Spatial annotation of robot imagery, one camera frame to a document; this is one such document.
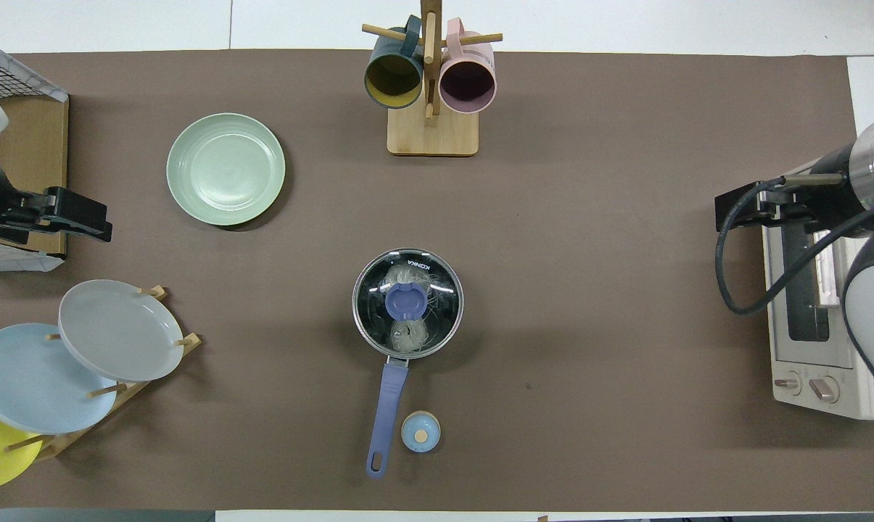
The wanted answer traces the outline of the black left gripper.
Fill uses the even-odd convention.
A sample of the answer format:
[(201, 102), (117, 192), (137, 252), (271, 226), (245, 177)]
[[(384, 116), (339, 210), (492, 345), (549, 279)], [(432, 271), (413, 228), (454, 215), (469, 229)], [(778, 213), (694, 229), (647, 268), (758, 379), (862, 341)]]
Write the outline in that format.
[(114, 225), (107, 221), (107, 206), (101, 202), (69, 191), (63, 187), (45, 190), (44, 218), (52, 223), (62, 223), (78, 229), (101, 229), (80, 231), (80, 235), (92, 240), (111, 242)]

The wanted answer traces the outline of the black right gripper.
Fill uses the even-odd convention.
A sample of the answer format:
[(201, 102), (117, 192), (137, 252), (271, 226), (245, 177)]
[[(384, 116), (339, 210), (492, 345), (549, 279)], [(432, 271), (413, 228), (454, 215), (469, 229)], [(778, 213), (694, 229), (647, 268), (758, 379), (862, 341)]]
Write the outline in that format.
[(715, 196), (715, 231), (729, 221), (729, 229), (742, 227), (779, 227), (776, 204), (762, 193), (776, 191), (780, 181), (755, 181)]

